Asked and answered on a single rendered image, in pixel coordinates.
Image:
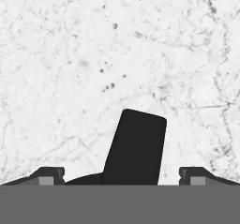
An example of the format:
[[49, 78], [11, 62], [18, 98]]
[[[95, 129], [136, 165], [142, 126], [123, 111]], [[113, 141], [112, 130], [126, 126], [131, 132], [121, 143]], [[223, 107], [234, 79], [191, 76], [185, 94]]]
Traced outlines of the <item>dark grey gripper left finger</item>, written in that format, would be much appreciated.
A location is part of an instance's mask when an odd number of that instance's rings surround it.
[[63, 167], [40, 167], [29, 176], [5, 183], [5, 186], [57, 186], [63, 185], [65, 169]]

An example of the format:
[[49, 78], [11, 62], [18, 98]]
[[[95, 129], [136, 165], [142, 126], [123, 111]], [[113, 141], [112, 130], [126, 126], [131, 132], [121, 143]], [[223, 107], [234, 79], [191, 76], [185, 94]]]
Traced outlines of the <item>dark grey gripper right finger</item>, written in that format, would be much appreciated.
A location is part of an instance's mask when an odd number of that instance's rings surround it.
[[180, 186], [239, 186], [239, 183], [215, 176], [204, 167], [180, 167], [179, 176]]

